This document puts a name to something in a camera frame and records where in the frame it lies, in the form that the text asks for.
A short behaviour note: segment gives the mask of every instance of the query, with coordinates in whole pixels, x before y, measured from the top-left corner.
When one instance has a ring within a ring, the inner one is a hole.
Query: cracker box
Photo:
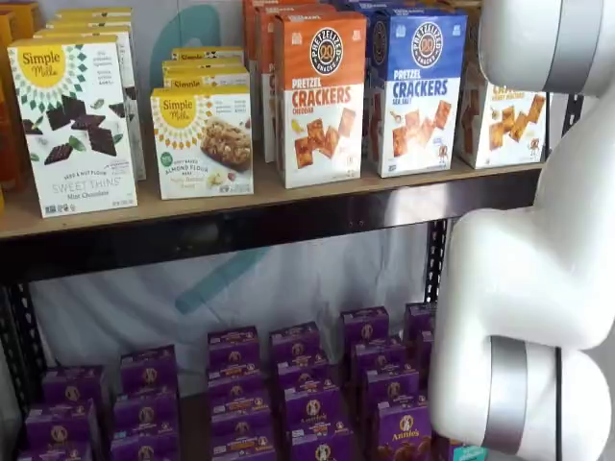
[[[164,200],[254,193],[248,86],[155,89],[151,102]]]
[[[141,387],[169,386],[177,389],[175,347],[164,346],[122,355],[120,374],[125,393]]]
[[[257,129],[262,132],[263,153],[265,161],[270,163],[276,159],[278,142],[276,139],[276,79],[274,58],[274,23],[276,14],[282,12],[334,12],[332,5],[275,5],[256,8],[255,37],[256,44],[256,75],[255,92],[258,107],[261,108],[262,120],[255,119]],[[254,44],[249,45],[249,53],[254,51]]]
[[[113,406],[115,429],[177,421],[177,390],[172,387],[144,387],[117,397]]]
[[[115,36],[11,45],[13,79],[43,217],[136,206]]]
[[[269,334],[269,349],[273,363],[291,360],[320,351],[320,332],[315,322],[282,328]]]
[[[211,461],[242,459],[247,461],[277,461],[276,445],[271,427],[260,427],[249,434],[228,434],[212,437]]]
[[[116,36],[117,51],[119,53],[120,71],[122,74],[122,85],[127,95],[135,93],[135,69],[133,67],[133,50],[131,44],[131,29],[127,26],[105,27],[105,28],[69,28],[62,27],[56,29],[42,29],[35,33],[35,38],[58,38],[70,36]],[[94,105],[102,104],[97,100]],[[127,105],[115,105],[111,107],[117,116],[126,118],[128,133],[130,136],[131,151],[133,154],[133,165],[138,180],[145,179],[145,166],[143,164],[143,140],[141,133],[141,121],[138,114],[136,100],[130,96],[127,98]]]
[[[113,434],[112,461],[160,459],[180,450],[180,434],[175,421],[138,425]]]
[[[166,88],[198,88],[220,85],[243,85],[246,89],[250,87],[250,74],[242,65],[193,69],[190,72],[186,72],[184,69],[168,70],[164,74],[163,80]]]
[[[17,461],[91,461],[88,443],[64,444],[52,449],[30,449],[17,456]]]
[[[495,86],[477,62],[467,65],[455,150],[473,168],[540,161],[546,93]]]
[[[239,58],[243,61],[243,49],[240,46],[197,46],[173,48],[171,52],[171,59],[175,61],[217,58]]]
[[[324,351],[301,355],[277,364],[278,388],[286,389],[329,376],[329,360]]]
[[[284,186],[358,178],[365,17],[281,14],[275,34],[276,162]]]
[[[451,167],[466,19],[401,7],[374,16],[369,150],[382,177]]]
[[[293,425],[289,431],[290,459],[356,460],[353,430],[339,415],[328,421]]]
[[[379,460],[431,461],[430,411],[424,396],[378,404],[372,431],[372,453]]]
[[[232,400],[226,397],[211,400],[209,414],[212,435],[246,435],[258,427],[271,425],[269,393],[261,389]]]
[[[261,390],[264,380],[258,362],[234,363],[210,368],[208,393],[211,399],[235,399]]]
[[[329,378],[284,389],[284,422],[287,427],[326,421],[343,411],[342,395]]]
[[[260,346],[256,327],[227,329],[208,333],[209,366],[241,361],[259,361]]]
[[[61,447],[65,443],[86,443],[100,458],[101,437],[92,399],[34,405],[26,418],[28,442],[33,449]]]

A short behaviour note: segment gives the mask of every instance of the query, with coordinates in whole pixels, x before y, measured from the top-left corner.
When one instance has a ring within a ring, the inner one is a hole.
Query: pretzel crackers box
[[[276,14],[286,12],[334,12],[332,5],[276,5],[256,8],[256,92],[257,104],[262,112],[258,129],[262,131],[263,153],[267,163],[275,161],[276,140],[276,80],[274,58],[274,24]]]
[[[451,167],[466,19],[396,7],[374,16],[369,141],[383,178]]]
[[[540,161],[546,101],[545,93],[492,85],[468,62],[455,151],[474,168]]]
[[[286,188],[358,178],[365,17],[276,17],[278,158]]]
[[[253,192],[248,86],[161,88],[151,101],[163,200]]]

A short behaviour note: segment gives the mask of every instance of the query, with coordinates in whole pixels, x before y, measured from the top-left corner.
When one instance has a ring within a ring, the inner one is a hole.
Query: blue cracker box
[[[372,18],[369,152],[381,177],[451,167],[466,22],[450,8]]]

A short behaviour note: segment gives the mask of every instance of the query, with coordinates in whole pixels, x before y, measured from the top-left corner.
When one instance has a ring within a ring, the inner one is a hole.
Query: snack box
[[[32,449],[84,443],[92,446],[96,459],[101,459],[101,436],[92,399],[34,405],[26,418],[26,433]]]
[[[178,420],[177,389],[143,387],[117,397],[113,406],[116,429]]]
[[[240,58],[205,58],[202,60],[188,60],[188,61],[163,61],[162,73],[166,73],[170,70],[192,71],[194,69],[212,69],[217,67],[237,67],[243,63]]]
[[[242,65],[193,69],[190,72],[185,69],[168,70],[163,80],[165,88],[198,88],[209,85],[243,85],[246,90],[250,88],[250,74]]]
[[[451,167],[466,20],[450,9],[373,16],[369,150],[381,177]]]
[[[52,449],[29,449],[17,456],[17,461],[91,461],[92,450],[87,443],[67,443]]]
[[[175,421],[138,425],[115,432],[111,442],[112,461],[159,459],[180,451],[180,435]]]
[[[372,428],[373,459],[431,461],[430,410],[425,396],[378,404]]]
[[[235,399],[263,387],[264,378],[258,362],[221,365],[208,372],[210,399]]]
[[[356,460],[355,438],[343,416],[317,423],[293,425],[289,430],[290,460]]]
[[[243,61],[243,49],[240,46],[198,46],[173,48],[171,59],[175,61],[202,60],[217,58],[239,58]]]
[[[258,427],[271,425],[269,393],[265,389],[229,400],[213,399],[209,403],[210,431],[214,436],[245,435]]]
[[[301,355],[277,364],[278,388],[286,389],[306,381],[329,377],[329,359],[324,351]]]
[[[282,328],[269,334],[269,351],[273,363],[320,351],[320,331],[315,322]]]
[[[209,366],[241,361],[259,361],[260,345],[256,327],[208,333]]]
[[[469,61],[455,151],[473,168],[541,160],[547,130],[547,94],[487,82]]]
[[[276,16],[276,163],[286,188],[358,178],[365,17]]]
[[[276,139],[276,79],[274,57],[274,23],[276,14],[282,12],[334,12],[335,7],[327,4],[306,3],[304,5],[264,5],[256,7],[255,12],[255,35],[253,41],[256,44],[256,69],[251,71],[256,78],[253,98],[262,112],[258,118],[253,117],[257,124],[258,134],[262,133],[263,153],[265,162],[275,161],[278,148]],[[249,45],[254,51],[254,43]],[[250,59],[250,68],[254,67],[254,60]]]
[[[244,434],[211,437],[211,461],[277,461],[276,444],[271,427],[259,427]]]
[[[337,417],[344,411],[339,387],[325,378],[284,389],[284,423],[317,423]]]

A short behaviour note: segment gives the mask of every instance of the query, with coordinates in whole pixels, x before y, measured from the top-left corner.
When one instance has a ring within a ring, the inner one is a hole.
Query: purple annie's box
[[[227,363],[260,361],[256,327],[209,333],[208,345],[210,368],[218,368]]]
[[[329,360],[324,351],[314,355],[303,355],[278,363],[278,389],[329,376]]]
[[[269,335],[273,363],[289,362],[320,351],[320,332],[315,322],[278,329]]]
[[[431,422],[422,395],[378,404],[372,432],[373,459],[431,461]]]
[[[210,399],[221,397],[235,399],[264,387],[258,362],[224,365],[219,369],[210,369],[208,379]]]
[[[143,352],[122,355],[120,374],[124,393],[141,387],[169,386],[177,388],[175,347],[164,346]]]
[[[177,421],[177,391],[173,387],[144,387],[123,394],[113,408],[115,430],[136,425]]]
[[[138,425],[115,432],[111,442],[111,460],[134,461],[170,456],[179,453],[179,438],[175,421]]]
[[[271,425],[269,394],[264,389],[234,400],[225,397],[212,400],[209,413],[211,435],[216,436],[245,435],[257,427]]]
[[[333,382],[326,378],[308,381],[284,389],[284,423],[286,427],[317,423],[336,418],[344,412],[342,397]]]
[[[211,461],[276,461],[276,446],[271,427],[260,427],[251,434],[211,438]]]
[[[357,459],[353,430],[341,415],[320,423],[294,425],[289,436],[291,461]]]

